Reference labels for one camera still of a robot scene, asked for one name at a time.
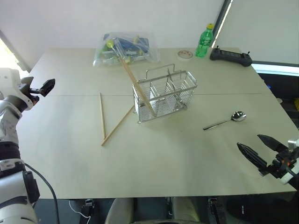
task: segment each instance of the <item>yellow bottle cap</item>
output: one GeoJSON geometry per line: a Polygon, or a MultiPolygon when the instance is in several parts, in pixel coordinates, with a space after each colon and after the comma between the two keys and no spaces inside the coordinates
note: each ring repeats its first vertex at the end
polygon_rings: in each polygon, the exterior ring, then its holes
{"type": "Polygon", "coordinates": [[[113,48],[113,46],[114,46],[114,41],[113,41],[113,40],[109,40],[109,41],[107,41],[106,46],[109,47],[109,48],[113,48]]]}
{"type": "Polygon", "coordinates": [[[213,29],[214,28],[214,24],[212,23],[209,23],[207,26],[206,26],[207,29],[213,29]]]}

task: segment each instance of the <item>bottle cap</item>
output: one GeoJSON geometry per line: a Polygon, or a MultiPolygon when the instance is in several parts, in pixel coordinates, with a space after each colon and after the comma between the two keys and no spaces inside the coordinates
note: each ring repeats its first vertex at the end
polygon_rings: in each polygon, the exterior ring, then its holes
{"type": "Polygon", "coordinates": [[[213,29],[213,28],[214,28],[214,24],[209,23],[209,24],[206,26],[206,28],[208,28],[208,29],[213,29]]]}

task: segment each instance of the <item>black remote control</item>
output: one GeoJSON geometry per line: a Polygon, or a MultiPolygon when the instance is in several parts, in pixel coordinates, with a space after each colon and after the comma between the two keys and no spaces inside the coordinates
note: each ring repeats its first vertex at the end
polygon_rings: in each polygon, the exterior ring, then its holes
{"type": "Polygon", "coordinates": [[[252,59],[249,56],[249,52],[245,53],[235,53],[231,51],[221,50],[220,48],[214,48],[210,55],[211,60],[225,60],[229,62],[236,62],[244,67],[248,67],[252,64],[252,59]]]}

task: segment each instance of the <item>white wall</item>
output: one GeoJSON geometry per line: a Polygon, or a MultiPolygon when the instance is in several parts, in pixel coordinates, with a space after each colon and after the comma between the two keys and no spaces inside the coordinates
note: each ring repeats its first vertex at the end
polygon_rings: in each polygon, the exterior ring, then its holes
{"type": "Polygon", "coordinates": [[[234,0],[216,40],[255,61],[299,64],[299,0],[234,0]]]}
{"type": "Polygon", "coordinates": [[[196,47],[222,4],[223,0],[0,0],[0,30],[33,67],[48,48],[95,48],[111,31],[152,32],[161,48],[196,47]]]}

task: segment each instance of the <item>stainless steel basket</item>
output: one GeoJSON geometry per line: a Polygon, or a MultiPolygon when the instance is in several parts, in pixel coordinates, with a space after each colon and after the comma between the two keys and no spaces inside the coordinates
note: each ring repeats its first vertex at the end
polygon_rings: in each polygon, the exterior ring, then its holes
{"type": "Polygon", "coordinates": [[[145,79],[139,80],[138,83],[154,110],[154,113],[150,112],[133,85],[135,111],[139,116],[138,123],[186,109],[197,87],[197,81],[193,75],[188,71],[175,71],[174,64],[147,70],[145,79]],[[167,68],[167,75],[148,79],[150,71],[163,68],[167,68]]]}

